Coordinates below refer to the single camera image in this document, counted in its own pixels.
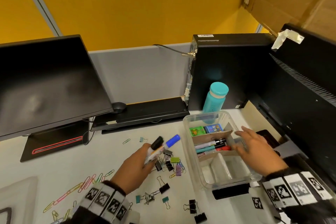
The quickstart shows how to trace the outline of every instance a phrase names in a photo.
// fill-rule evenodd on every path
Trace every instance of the right hand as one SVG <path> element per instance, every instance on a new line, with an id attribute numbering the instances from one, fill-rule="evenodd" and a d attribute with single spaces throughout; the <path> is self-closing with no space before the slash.
<path id="1" fill-rule="evenodd" d="M 267 144 L 263 136 L 244 126 L 241 128 L 243 131 L 236 131 L 235 134 L 245 140 L 248 151 L 239 144 L 234 145 L 233 149 L 237 151 L 249 167 L 262 176 L 288 168 L 288 165 Z"/>

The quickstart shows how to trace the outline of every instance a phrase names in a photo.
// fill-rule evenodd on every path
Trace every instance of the clear plastic organizer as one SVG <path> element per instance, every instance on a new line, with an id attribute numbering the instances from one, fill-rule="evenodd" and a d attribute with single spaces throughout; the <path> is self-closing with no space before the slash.
<path id="1" fill-rule="evenodd" d="M 220 124 L 223 132 L 191 136 L 189 128 Z M 187 136 L 182 137 L 191 180 L 197 189 L 220 189 L 250 181 L 258 181 L 261 176 L 250 170 L 236 151 L 217 151 L 197 157 L 195 145 L 219 139 L 225 134 L 226 142 L 232 146 L 243 141 L 234 132 L 238 130 L 230 114 L 226 111 L 187 115 L 183 119 Z"/>

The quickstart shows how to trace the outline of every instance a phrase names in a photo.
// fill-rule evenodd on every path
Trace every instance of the white desk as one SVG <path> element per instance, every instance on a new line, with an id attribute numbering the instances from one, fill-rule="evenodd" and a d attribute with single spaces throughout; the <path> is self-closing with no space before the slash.
<path id="1" fill-rule="evenodd" d="M 248 124 L 241 115 L 240 110 L 228 110 L 236 125 L 240 127 Z M 72 208 L 73 202 L 79 202 L 87 190 L 78 193 L 78 189 L 66 196 L 57 205 L 48 211 L 43 210 L 52 202 L 64 195 L 69 189 L 84 182 L 87 177 L 100 173 L 107 174 L 111 170 L 117 171 L 123 161 L 135 152 L 143 143 L 140 137 L 148 138 L 152 143 L 158 136 L 168 140 L 175 134 L 185 137 L 182 122 L 157 125 L 147 128 L 138 128 L 128 131 L 102 135 L 96 132 L 88 145 L 81 145 L 62 152 L 51 154 L 42 158 L 20 163 L 20 157 L 26 143 L 25 137 L 17 137 L 0 143 L 0 188 L 20 181 L 30 176 L 38 177 L 38 190 L 34 212 L 34 224 L 53 223 L 52 211 L 59 217 Z M 260 223 L 254 213 L 254 207 L 249 195 L 215 200 L 210 191 L 194 191 L 189 176 L 189 170 L 184 157 L 182 143 L 176 143 L 171 150 L 175 157 L 180 157 L 187 169 L 181 177 L 169 179 L 171 172 L 153 171 L 139 189 L 127 196 L 133 202 L 132 209 L 140 212 L 141 223 L 195 223 L 194 215 L 183 210 L 183 204 L 190 199 L 196 199 L 202 212 L 205 212 L 207 223 Z M 152 193 L 159 189 L 156 179 L 161 175 L 170 189 L 163 195 L 156 195 L 156 199 L 145 205 L 144 201 L 135 203 L 136 195 Z M 162 202 L 163 197 L 169 197 L 170 209 Z"/>

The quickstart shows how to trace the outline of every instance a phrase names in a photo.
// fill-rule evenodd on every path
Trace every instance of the hand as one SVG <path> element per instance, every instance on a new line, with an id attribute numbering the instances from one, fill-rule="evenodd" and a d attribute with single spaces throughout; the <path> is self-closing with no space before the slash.
<path id="1" fill-rule="evenodd" d="M 150 146 L 149 143 L 145 143 L 133 153 L 111 179 L 123 189 L 126 195 L 139 188 L 155 166 L 156 161 L 149 162 L 144 166 L 147 150 Z"/>
<path id="2" fill-rule="evenodd" d="M 233 149 L 248 166 L 263 176 L 288 168 L 288 165 L 267 144 L 263 136 L 244 126 L 241 128 L 243 131 L 236 131 L 235 134 L 245 140 L 248 151 L 238 144 L 234 145 Z"/>

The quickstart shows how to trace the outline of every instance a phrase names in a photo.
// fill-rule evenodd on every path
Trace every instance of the blue marker cap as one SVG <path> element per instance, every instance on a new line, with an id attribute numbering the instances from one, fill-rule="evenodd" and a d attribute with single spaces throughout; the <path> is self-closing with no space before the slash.
<path id="1" fill-rule="evenodd" d="M 176 142 L 180 141 L 180 136 L 179 135 L 175 135 L 173 136 L 171 139 L 169 139 L 166 142 L 166 145 L 168 146 L 168 148 L 172 147 Z"/>

